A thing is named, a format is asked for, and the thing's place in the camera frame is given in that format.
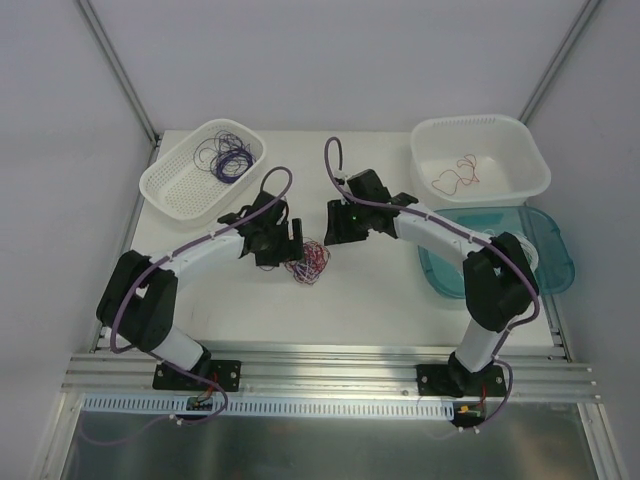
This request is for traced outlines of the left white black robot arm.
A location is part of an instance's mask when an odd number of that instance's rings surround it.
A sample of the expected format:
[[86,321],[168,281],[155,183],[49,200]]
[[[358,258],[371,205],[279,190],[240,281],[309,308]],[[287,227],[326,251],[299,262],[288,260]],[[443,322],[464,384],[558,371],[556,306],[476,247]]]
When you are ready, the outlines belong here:
[[174,325],[178,293],[214,268],[248,256],[259,267],[301,260],[302,220],[289,219],[288,213],[284,199],[262,191],[251,205],[220,217],[213,232],[172,252],[122,254],[97,306],[97,319],[133,348],[175,367],[185,387],[203,387],[211,353]]

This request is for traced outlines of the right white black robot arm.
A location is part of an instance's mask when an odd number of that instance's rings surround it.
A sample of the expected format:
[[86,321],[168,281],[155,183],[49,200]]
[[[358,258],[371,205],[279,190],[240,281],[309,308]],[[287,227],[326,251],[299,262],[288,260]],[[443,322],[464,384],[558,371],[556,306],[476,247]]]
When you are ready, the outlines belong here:
[[539,308],[539,287],[519,239],[466,229],[405,192],[393,196],[372,169],[329,178],[342,197],[327,204],[326,244],[362,241],[375,231],[435,253],[462,275],[470,322],[444,373],[429,383],[451,397],[475,392],[512,320]]

